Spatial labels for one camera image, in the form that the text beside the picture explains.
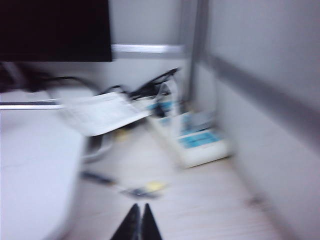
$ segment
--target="black object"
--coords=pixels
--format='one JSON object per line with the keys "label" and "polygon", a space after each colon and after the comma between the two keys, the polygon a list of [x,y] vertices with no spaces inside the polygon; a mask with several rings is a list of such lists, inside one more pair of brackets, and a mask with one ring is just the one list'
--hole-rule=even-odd
{"label": "black object", "polygon": [[102,176],[102,175],[99,175],[97,173],[93,173],[90,171],[83,171],[81,173],[81,177],[84,179],[92,180],[92,181],[99,183],[99,184],[114,184],[115,183],[115,181],[112,178],[105,177],[105,176]]}
{"label": "black object", "polygon": [[179,68],[173,68],[143,84],[137,90],[129,94],[130,99],[135,100],[143,97],[155,96],[159,91],[160,84],[169,80]]}
{"label": "black object", "polygon": [[164,118],[166,116],[165,111],[161,108],[161,106],[158,102],[156,103],[156,106],[153,109],[153,114],[159,118]]}
{"label": "black object", "polygon": [[110,240],[162,240],[155,218],[147,203],[140,220],[140,210],[134,204]]}
{"label": "black object", "polygon": [[134,204],[110,240],[138,240],[140,232],[140,209]]}
{"label": "black object", "polygon": [[111,62],[108,0],[1,0],[0,61]]}
{"label": "black object", "polygon": [[149,204],[145,204],[141,224],[141,238],[143,240],[162,240],[155,218]]}

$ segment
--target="desk surface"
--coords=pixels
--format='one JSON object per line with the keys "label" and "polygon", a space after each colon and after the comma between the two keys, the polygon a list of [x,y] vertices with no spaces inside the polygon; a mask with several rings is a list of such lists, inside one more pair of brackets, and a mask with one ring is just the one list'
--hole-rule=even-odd
{"label": "desk surface", "polygon": [[228,159],[179,169],[172,156],[140,125],[118,141],[99,162],[97,173],[118,179],[126,187],[163,181],[168,187],[157,199],[133,199],[114,188],[82,180],[74,227],[64,240],[106,240],[134,203],[150,203],[164,240],[280,240]]}

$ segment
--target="white wall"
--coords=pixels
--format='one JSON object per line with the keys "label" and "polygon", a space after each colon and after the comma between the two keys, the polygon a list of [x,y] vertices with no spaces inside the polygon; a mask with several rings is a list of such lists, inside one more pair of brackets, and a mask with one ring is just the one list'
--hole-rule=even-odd
{"label": "white wall", "polygon": [[207,49],[320,111],[318,0],[211,0]]}
{"label": "white wall", "polygon": [[182,0],[110,0],[115,44],[179,44]]}
{"label": "white wall", "polygon": [[[301,106],[320,111],[319,1],[210,0],[207,8],[204,55],[210,53],[259,79],[257,86],[270,96],[272,90],[288,96],[297,104],[296,117]],[[312,148],[319,141],[306,141],[309,122],[297,125],[285,108],[274,111],[271,97],[259,96],[259,89],[248,83],[246,89],[240,78],[213,74],[205,61],[195,65],[195,72],[194,105],[216,105],[208,96],[215,93],[210,81],[217,81],[218,122],[235,143],[232,160],[272,205],[269,213],[299,239],[320,239],[320,156]]]}

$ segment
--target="black monitor screen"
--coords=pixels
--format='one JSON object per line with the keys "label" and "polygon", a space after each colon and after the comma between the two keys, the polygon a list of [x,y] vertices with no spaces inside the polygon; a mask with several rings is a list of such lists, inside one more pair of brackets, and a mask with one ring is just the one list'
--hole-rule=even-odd
{"label": "black monitor screen", "polygon": [[0,1],[0,61],[111,60],[108,0]]}

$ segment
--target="metal bar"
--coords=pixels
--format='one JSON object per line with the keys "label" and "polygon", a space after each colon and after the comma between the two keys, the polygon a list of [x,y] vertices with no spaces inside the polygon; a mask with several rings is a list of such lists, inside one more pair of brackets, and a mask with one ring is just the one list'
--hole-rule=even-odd
{"label": "metal bar", "polygon": [[48,102],[1,102],[0,110],[57,110],[63,109],[63,104]]}
{"label": "metal bar", "polygon": [[121,53],[153,53],[177,54],[184,53],[184,45],[156,45],[156,44],[112,44],[113,52]]}

